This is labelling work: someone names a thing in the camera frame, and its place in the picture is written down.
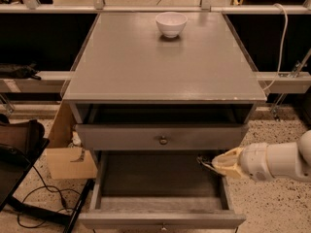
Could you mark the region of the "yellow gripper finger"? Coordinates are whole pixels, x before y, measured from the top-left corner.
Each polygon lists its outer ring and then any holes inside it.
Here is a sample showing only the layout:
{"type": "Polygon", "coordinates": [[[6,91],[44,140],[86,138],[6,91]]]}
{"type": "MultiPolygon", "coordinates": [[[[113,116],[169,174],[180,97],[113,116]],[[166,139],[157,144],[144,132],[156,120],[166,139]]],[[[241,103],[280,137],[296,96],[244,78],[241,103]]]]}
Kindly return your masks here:
{"type": "Polygon", "coordinates": [[[232,166],[238,162],[239,155],[242,152],[242,148],[234,148],[227,152],[217,155],[213,160],[214,166],[232,166]]]}
{"type": "Polygon", "coordinates": [[[215,167],[216,171],[224,176],[234,179],[246,179],[247,175],[242,171],[239,166],[232,167],[215,167]]]}

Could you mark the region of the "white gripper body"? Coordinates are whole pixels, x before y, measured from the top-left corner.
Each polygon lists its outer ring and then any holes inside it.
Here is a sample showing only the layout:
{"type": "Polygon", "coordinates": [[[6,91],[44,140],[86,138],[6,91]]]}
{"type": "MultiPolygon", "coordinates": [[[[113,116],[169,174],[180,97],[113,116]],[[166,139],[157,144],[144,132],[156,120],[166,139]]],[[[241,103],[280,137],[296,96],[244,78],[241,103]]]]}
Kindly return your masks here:
{"type": "Polygon", "coordinates": [[[256,182],[268,182],[270,172],[266,160],[267,143],[255,143],[245,147],[240,153],[242,171],[256,182]]]}

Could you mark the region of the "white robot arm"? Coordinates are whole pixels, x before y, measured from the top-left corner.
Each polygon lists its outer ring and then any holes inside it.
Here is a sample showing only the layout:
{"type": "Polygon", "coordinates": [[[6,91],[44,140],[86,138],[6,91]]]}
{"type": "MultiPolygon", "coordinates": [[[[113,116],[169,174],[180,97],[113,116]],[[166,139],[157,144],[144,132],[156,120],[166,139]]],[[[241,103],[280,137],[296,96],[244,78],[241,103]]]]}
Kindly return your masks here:
{"type": "Polygon", "coordinates": [[[224,176],[271,182],[277,178],[311,182],[311,131],[296,142],[254,143],[213,158],[212,166],[224,176]]]}

